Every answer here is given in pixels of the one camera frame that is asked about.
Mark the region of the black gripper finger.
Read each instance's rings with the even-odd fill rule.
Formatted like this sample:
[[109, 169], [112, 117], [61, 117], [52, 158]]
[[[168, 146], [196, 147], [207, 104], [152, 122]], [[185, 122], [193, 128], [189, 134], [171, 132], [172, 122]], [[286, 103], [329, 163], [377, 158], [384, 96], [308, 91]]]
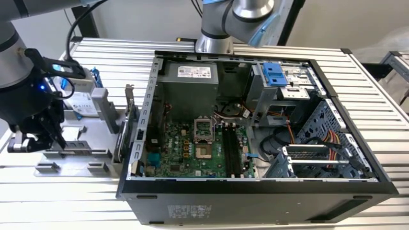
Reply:
[[9, 153], [29, 153], [52, 148], [57, 144], [63, 149], [67, 142], [61, 135], [61, 119], [45, 113], [27, 117], [19, 124], [11, 125], [15, 137], [9, 139]]

